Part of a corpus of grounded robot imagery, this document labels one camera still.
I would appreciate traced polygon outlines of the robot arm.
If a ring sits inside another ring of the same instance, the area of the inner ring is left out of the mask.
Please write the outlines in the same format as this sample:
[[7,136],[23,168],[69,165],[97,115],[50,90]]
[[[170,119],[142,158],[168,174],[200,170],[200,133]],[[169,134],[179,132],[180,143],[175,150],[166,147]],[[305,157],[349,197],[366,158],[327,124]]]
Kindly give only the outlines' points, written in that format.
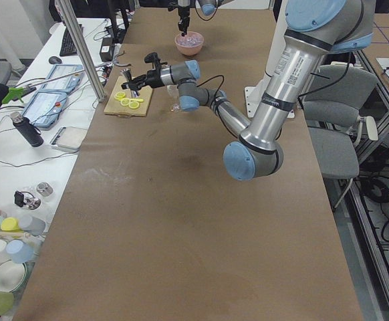
[[285,49],[250,120],[222,91],[197,86],[200,67],[195,60],[166,67],[152,52],[144,61],[153,64],[153,69],[121,87],[139,91],[145,86],[175,85],[182,110],[208,106],[237,137],[223,152],[229,175],[239,181],[271,175],[283,162],[277,135],[309,75],[328,53],[346,53],[370,45],[375,6],[375,1],[288,1]]
[[[224,3],[225,1],[203,1],[199,0],[197,3],[199,4],[203,15],[210,16],[214,15],[217,9]],[[176,4],[169,5],[168,10],[172,11],[177,8],[178,10],[178,29],[180,34],[184,37],[188,33],[188,27],[190,25],[190,8],[191,1],[189,0],[177,0]]]

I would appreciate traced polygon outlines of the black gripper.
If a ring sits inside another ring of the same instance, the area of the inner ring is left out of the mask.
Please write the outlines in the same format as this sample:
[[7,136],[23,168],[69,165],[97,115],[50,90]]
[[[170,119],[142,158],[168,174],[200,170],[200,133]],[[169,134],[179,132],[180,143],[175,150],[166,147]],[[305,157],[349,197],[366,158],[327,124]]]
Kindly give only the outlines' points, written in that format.
[[183,35],[186,36],[189,27],[190,20],[190,7],[189,6],[178,6],[178,16],[180,17],[180,21],[178,22],[178,29]]
[[146,86],[160,88],[162,86],[160,72],[157,70],[148,70],[146,74],[142,74],[133,80],[121,84],[122,89],[131,90],[131,97],[140,97],[140,89]]

